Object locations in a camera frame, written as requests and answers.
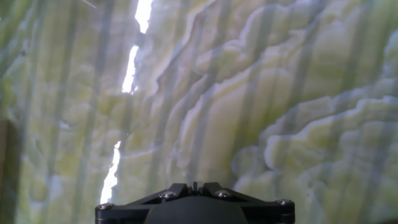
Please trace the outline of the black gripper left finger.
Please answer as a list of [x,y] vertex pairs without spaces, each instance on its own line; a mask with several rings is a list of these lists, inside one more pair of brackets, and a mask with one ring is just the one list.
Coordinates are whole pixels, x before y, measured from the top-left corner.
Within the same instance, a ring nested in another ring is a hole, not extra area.
[[95,208],[95,224],[123,223],[127,220],[133,223],[143,223],[150,210],[155,206],[188,197],[192,192],[193,188],[187,184],[172,184],[168,189],[125,205],[102,203]]

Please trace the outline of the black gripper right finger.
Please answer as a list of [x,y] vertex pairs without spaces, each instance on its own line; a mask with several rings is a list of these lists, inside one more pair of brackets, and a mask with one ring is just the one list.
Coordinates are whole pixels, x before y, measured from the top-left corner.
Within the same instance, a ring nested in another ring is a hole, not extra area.
[[280,198],[263,201],[252,196],[239,193],[217,182],[195,182],[195,195],[210,197],[224,201],[240,208],[249,223],[295,223],[295,204],[292,200]]

